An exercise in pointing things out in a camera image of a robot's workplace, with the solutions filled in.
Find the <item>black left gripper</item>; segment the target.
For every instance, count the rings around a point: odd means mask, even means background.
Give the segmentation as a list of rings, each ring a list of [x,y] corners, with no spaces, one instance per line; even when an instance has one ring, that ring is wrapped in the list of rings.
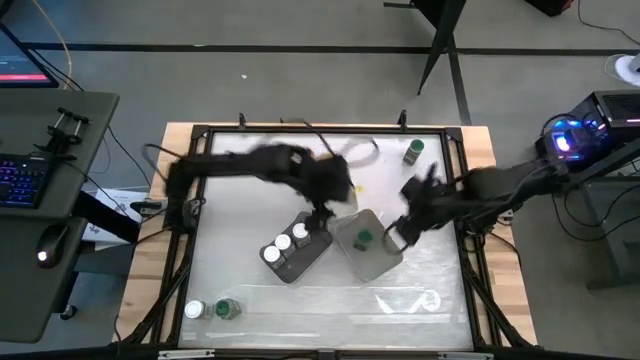
[[[313,204],[305,219],[308,232],[323,229],[334,212],[325,203],[349,201],[352,182],[347,161],[342,156],[321,159],[304,157],[298,166],[296,191]]]

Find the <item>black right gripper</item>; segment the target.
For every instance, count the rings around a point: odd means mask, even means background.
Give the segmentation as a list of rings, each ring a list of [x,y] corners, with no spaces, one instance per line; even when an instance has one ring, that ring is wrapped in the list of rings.
[[[385,228],[383,238],[403,240],[404,245],[399,249],[403,253],[417,243],[422,231],[446,225],[452,220],[452,215],[444,205],[438,205],[436,201],[444,199],[447,191],[448,186],[437,177],[411,177],[400,191],[408,206],[407,213]]]

